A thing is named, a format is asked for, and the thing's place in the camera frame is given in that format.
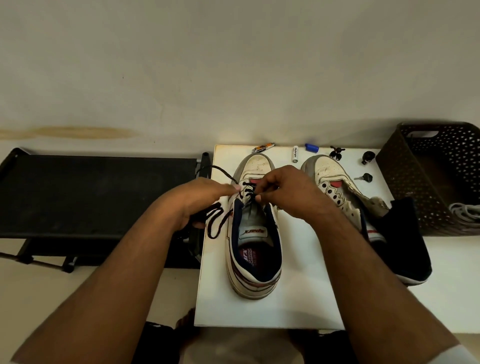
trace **black shoelace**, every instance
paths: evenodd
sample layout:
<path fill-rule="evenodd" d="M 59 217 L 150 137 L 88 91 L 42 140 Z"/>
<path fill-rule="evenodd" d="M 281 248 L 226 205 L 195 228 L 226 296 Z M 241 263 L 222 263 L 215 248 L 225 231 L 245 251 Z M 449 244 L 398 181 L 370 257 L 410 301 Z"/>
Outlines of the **black shoelace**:
<path fill-rule="evenodd" d="M 198 171 L 197 171 L 197 174 L 198 172 L 200 172 L 202 169 L 204 168 L 215 168 L 219 171 L 221 171 L 223 174 L 225 174 L 228 178 L 230 178 L 233 182 L 235 182 L 236 184 L 239 184 L 232 176 L 230 176 L 223 168 L 220 168 L 218 166 L 205 166 L 205 167 L 202 167 L 200 168 Z M 253 196 L 255 195 L 255 186 L 256 186 L 256 183 L 251 183 L 251 182 L 243 182 L 242 183 L 243 186 L 248 186 L 247 188 L 245 188 L 245 190 L 243 191 L 245 193 L 245 195 L 242 195 L 242 191 L 239 192 L 239 195 L 240 195 L 240 198 L 243 199 L 244 197 L 249 197 L 247 203 L 245 205 L 248 205 L 248 204 L 251 204 L 252 203 L 252 198 L 254 198 Z M 227 221 L 228 217 L 230 216 L 230 214 L 233 212 L 233 209 L 231 209 L 227 214 L 225 214 L 225 216 L 222 218 L 222 220 L 220 221 L 220 224 L 218 225 L 218 231 L 216 232 L 215 236 L 212 235 L 212 225 L 214 223 L 214 221 L 217 219 L 217 217 L 219 217 L 220 215 L 222 215 L 224 213 L 224 209 L 221 205 L 221 203 L 219 202 L 216 202 L 214 203 L 213 205 L 207 207 L 206 209 L 200 211 L 199 213 L 195 214 L 195 216 L 197 218 L 199 218 L 201 221 L 207 221 L 209 218 L 210 221 L 208 222 L 207 224 L 207 236 L 210 238 L 210 239 L 216 239 L 219 235 L 220 235 L 220 232 L 222 230 L 222 227 L 223 225 L 225 224 L 225 222 Z"/>

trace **basket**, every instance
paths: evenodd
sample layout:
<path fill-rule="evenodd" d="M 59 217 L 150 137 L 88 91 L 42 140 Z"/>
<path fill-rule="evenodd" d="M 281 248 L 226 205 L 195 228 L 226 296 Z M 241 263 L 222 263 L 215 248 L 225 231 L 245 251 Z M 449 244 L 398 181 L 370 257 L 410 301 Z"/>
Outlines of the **basket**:
<path fill-rule="evenodd" d="M 397 125 L 376 157 L 395 199 L 413 197 L 425 236 L 480 235 L 448 206 L 480 204 L 480 129 L 467 122 Z"/>

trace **stain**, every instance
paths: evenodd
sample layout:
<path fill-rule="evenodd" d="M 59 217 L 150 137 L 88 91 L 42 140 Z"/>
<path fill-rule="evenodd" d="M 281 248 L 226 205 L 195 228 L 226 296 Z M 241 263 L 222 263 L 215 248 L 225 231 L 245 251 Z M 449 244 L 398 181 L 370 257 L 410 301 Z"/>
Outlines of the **stain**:
<path fill-rule="evenodd" d="M 136 136 L 130 129 L 82 126 L 44 126 L 27 130 L 0 129 L 0 140 L 31 139 L 39 136 L 67 139 L 122 139 Z"/>

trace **person's right hand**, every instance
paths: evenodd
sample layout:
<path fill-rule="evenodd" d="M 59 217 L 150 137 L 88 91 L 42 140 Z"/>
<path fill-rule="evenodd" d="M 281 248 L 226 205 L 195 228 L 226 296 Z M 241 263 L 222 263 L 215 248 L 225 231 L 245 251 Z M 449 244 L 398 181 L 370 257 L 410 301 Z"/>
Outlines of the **person's right hand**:
<path fill-rule="evenodd" d="M 255 188 L 258 203 L 271 203 L 310 223 L 316 216 L 336 213 L 333 201 L 304 172 L 288 165 L 268 172 Z"/>

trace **blue cap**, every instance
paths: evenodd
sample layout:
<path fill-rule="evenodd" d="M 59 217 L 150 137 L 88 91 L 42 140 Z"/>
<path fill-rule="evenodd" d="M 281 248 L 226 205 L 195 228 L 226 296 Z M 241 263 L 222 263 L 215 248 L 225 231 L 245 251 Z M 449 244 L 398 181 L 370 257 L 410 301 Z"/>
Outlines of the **blue cap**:
<path fill-rule="evenodd" d="M 305 144 L 305 149 L 307 149 L 308 152 L 312 152 L 312 153 L 317 153 L 318 152 L 318 147 L 314 146 L 313 144 L 306 143 Z"/>

